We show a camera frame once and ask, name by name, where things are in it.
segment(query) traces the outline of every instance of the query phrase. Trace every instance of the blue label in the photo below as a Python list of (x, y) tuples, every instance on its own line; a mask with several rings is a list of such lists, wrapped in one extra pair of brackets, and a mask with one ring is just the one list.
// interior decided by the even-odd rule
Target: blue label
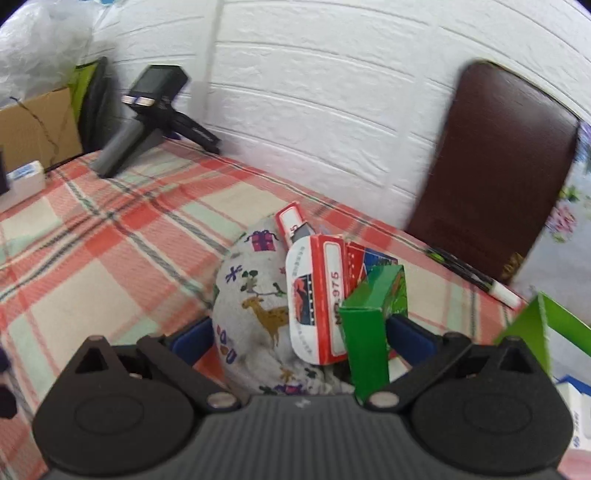
[(35, 172), (35, 167), (33, 166), (33, 164), (27, 163), (26, 165), (23, 165), (22, 167), (18, 167), (16, 170), (13, 170), (12, 172), (10, 172), (8, 174), (8, 178), (11, 179), (12, 181), (17, 181), (18, 179), (26, 177), (34, 172)]

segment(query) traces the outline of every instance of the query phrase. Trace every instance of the white box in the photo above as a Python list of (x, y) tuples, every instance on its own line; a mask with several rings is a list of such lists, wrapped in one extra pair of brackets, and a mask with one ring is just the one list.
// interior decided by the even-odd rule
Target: white box
[(573, 418), (573, 439), (569, 448), (591, 452), (591, 396), (568, 381), (556, 385)]
[(13, 170), (7, 175), (7, 179), (10, 190), (0, 195), (0, 213), (45, 188), (45, 171), (37, 160)]

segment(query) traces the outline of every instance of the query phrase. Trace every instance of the plastic bag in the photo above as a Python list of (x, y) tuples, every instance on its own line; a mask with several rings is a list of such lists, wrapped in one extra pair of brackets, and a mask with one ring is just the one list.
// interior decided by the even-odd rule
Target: plastic bag
[(92, 40), (94, 1), (29, 0), (0, 28), (0, 108), (55, 90)]

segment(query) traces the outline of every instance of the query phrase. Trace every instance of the red plaid cloth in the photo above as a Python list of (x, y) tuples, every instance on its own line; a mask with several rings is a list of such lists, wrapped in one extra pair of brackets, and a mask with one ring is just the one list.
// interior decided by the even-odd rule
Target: red plaid cloth
[[(34, 480), (45, 466), (30, 422), (91, 334), (133, 343), (172, 333), (211, 307), (214, 273), (247, 225), (300, 202), (312, 223), (405, 265), (410, 317), (437, 333), (489, 342), (510, 310), (430, 261), (408, 235), (237, 161), (169, 141), (117, 179), (95, 154), (51, 174), (42, 194), (0, 215), (0, 340), (20, 413), (0, 420), (0, 476)], [(261, 248), (264, 235), (256, 239)]]

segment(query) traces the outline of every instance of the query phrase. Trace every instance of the red and white box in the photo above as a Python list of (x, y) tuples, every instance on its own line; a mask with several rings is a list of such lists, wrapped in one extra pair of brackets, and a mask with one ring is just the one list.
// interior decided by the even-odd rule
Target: red and white box
[(291, 345), (305, 362), (329, 365), (347, 358), (338, 308), (349, 295), (342, 237), (300, 238), (285, 261)]
[(275, 214), (275, 221), (277, 221), (277, 226), (279, 227), (279, 232), (283, 237), (285, 246), (289, 249), (293, 244), (291, 239), (293, 238), (294, 233), (306, 222), (300, 204), (297, 202), (291, 202), (289, 205), (279, 210), (279, 212)]
[(356, 242), (347, 243), (349, 264), (349, 291), (357, 288), (376, 265), (398, 265), (398, 260)]

